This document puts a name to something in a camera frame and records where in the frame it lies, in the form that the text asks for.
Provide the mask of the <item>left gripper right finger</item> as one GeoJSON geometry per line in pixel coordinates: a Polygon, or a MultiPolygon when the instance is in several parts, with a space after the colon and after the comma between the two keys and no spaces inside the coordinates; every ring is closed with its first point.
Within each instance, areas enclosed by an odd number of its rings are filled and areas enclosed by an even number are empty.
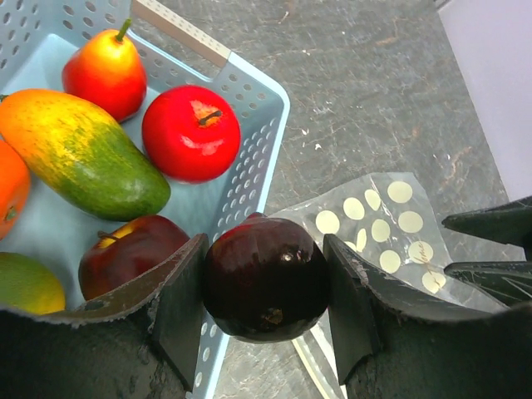
{"type": "Polygon", "coordinates": [[[337,378],[351,398],[528,398],[531,301],[490,313],[411,287],[327,234],[337,378]]]}

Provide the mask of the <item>green orange fake mango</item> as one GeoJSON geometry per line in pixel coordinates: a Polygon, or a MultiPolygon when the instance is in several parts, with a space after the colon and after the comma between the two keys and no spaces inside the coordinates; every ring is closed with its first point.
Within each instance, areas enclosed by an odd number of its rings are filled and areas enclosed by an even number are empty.
{"type": "Polygon", "coordinates": [[[90,101],[51,89],[1,97],[1,137],[64,200],[99,219],[159,213],[166,178],[122,126],[90,101]]]}

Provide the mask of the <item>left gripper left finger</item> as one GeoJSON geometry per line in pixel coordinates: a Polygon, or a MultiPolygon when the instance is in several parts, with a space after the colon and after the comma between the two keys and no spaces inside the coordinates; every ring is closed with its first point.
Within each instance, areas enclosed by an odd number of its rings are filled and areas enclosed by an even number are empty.
{"type": "Polygon", "coordinates": [[[152,270],[73,311],[1,309],[4,398],[182,398],[204,310],[196,235],[152,270]]]}

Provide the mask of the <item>dark purple fake fruit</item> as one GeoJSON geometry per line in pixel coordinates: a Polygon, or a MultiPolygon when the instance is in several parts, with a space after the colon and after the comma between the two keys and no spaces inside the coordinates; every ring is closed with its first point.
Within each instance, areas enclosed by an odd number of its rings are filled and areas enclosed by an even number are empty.
{"type": "Polygon", "coordinates": [[[85,300],[92,300],[154,268],[190,240],[169,219],[153,214],[134,219],[98,241],[81,258],[78,280],[85,300]]]}

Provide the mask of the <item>red fake apple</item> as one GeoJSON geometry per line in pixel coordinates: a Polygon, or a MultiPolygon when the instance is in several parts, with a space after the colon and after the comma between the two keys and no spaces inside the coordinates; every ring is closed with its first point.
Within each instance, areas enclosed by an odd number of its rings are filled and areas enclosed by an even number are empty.
{"type": "Polygon", "coordinates": [[[200,184],[234,163],[241,143],[237,116],[220,95],[202,86],[177,86],[159,94],[141,125],[145,152],[169,177],[200,184]]]}

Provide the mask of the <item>clear polka dot zip bag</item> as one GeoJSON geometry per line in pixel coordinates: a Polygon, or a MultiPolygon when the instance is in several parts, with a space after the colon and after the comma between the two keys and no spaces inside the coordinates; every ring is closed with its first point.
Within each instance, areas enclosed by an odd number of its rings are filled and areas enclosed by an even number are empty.
{"type": "Polygon", "coordinates": [[[444,274],[452,259],[425,190],[410,172],[372,173],[277,212],[317,244],[335,234],[369,263],[447,302],[494,313],[503,305],[444,274]]]}

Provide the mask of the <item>small green fake fruit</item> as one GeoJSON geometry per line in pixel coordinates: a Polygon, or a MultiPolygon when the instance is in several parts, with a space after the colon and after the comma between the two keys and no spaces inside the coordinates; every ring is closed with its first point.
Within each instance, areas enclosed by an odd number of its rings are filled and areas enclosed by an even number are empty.
{"type": "Polygon", "coordinates": [[[45,265],[23,254],[1,252],[1,304],[48,314],[64,310],[66,296],[45,265]]]}

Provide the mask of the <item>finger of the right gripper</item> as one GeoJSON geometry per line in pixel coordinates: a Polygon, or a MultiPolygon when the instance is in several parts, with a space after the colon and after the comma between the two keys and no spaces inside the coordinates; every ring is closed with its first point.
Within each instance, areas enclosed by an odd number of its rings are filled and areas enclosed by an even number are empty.
{"type": "Polygon", "coordinates": [[[459,262],[444,273],[508,307],[531,301],[531,262],[459,262]]]}
{"type": "Polygon", "coordinates": [[[493,208],[452,214],[442,220],[442,225],[500,244],[531,245],[531,197],[493,208]]]}

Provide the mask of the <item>orange fake orange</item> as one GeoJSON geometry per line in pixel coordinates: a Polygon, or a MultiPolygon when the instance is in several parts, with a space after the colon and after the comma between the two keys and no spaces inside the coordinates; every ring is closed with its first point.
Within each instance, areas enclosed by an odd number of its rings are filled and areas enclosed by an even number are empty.
{"type": "Polygon", "coordinates": [[[17,222],[30,193],[31,177],[20,155],[4,140],[1,140],[1,239],[4,239],[17,222]]]}

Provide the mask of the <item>dark purple fake plum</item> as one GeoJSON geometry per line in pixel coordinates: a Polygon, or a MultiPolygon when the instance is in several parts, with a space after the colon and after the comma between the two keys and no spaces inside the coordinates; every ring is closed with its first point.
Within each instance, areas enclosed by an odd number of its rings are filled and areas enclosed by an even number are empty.
{"type": "Polygon", "coordinates": [[[293,340],[328,308],[329,265],[302,226],[255,212],[210,246],[202,297],[218,327],[240,341],[293,340]]]}

